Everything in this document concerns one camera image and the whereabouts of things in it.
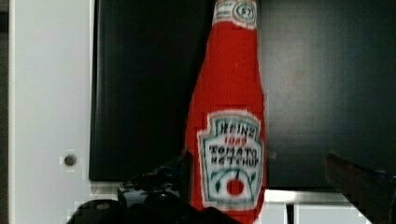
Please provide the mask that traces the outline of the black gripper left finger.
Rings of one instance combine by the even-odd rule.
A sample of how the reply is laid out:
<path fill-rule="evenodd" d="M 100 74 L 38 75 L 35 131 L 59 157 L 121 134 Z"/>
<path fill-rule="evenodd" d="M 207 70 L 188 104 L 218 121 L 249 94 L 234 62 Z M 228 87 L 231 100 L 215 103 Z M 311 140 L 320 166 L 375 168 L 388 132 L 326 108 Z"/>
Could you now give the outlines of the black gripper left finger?
<path fill-rule="evenodd" d="M 82 204 L 66 224 L 241 224 L 214 207 L 189 204 L 192 166 L 193 156 L 185 152 L 121 183 L 116 200 Z"/>

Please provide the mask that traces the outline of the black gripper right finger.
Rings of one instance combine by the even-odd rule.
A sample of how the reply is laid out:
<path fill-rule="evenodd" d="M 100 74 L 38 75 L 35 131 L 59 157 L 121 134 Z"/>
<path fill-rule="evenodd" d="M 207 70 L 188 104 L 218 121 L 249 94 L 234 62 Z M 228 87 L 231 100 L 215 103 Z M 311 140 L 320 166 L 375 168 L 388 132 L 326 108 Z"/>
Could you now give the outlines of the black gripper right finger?
<path fill-rule="evenodd" d="M 325 159 L 327 181 L 372 224 L 395 224 L 395 178 L 347 161 Z"/>

